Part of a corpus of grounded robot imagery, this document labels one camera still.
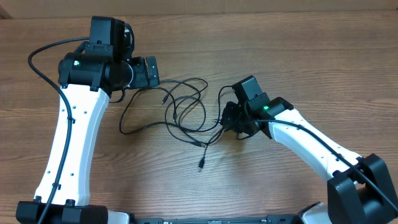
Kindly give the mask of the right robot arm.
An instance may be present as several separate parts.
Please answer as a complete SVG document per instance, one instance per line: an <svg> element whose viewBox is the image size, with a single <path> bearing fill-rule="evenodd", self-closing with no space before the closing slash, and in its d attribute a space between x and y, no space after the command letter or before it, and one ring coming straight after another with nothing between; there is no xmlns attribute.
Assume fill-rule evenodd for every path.
<svg viewBox="0 0 398 224"><path fill-rule="evenodd" d="M327 203L297 214L268 215L264 223L389 223L397 218L397 195L386 163L340 146L312 126L287 100L270 99L249 76L232 85L237 102L221 115L224 131L253 137L262 132L296 153L326 183Z"/></svg>

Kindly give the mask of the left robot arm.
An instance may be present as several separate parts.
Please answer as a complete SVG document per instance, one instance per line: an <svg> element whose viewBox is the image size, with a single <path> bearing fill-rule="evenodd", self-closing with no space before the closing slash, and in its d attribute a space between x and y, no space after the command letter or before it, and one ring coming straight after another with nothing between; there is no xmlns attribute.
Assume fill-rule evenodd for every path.
<svg viewBox="0 0 398 224"><path fill-rule="evenodd" d="M57 127L34 199L17 205L20 223L132 223L133 215L90 203L90 170L99 126L115 91L159 84L154 57L133 57L131 26L95 16L88 37L58 65Z"/></svg>

